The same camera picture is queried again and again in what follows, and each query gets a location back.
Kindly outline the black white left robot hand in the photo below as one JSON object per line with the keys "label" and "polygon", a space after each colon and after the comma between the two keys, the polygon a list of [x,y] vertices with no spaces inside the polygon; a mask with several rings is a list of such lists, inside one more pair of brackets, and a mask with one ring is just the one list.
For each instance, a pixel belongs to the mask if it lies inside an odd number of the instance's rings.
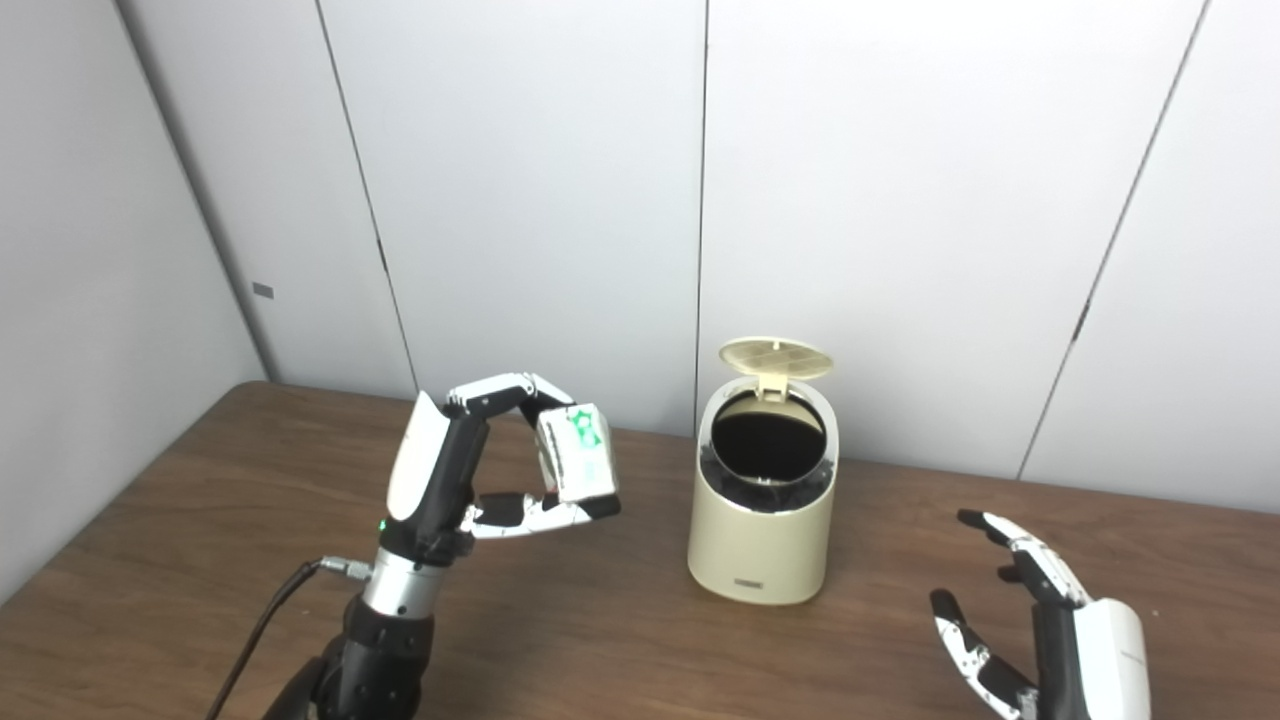
{"label": "black white left robot hand", "polygon": [[[490,421],[517,413],[534,433],[540,495],[480,495],[475,475]],[[543,534],[621,512],[611,428],[595,404],[536,373],[503,373],[453,388],[442,404],[420,392],[399,445],[380,546],[448,568],[477,541]]]}

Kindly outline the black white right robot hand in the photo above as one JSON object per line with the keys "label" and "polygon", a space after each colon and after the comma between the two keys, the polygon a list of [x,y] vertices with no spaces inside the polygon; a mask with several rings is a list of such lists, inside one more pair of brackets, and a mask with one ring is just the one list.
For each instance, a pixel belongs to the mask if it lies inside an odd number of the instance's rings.
{"label": "black white right robot hand", "polygon": [[1091,594],[1053,548],[1015,521],[975,509],[960,509],[956,518],[1011,553],[997,575],[1033,598],[1036,679],[992,651],[954,593],[931,592],[937,635],[978,700],[998,719],[1149,719],[1139,614],[1120,600]]}

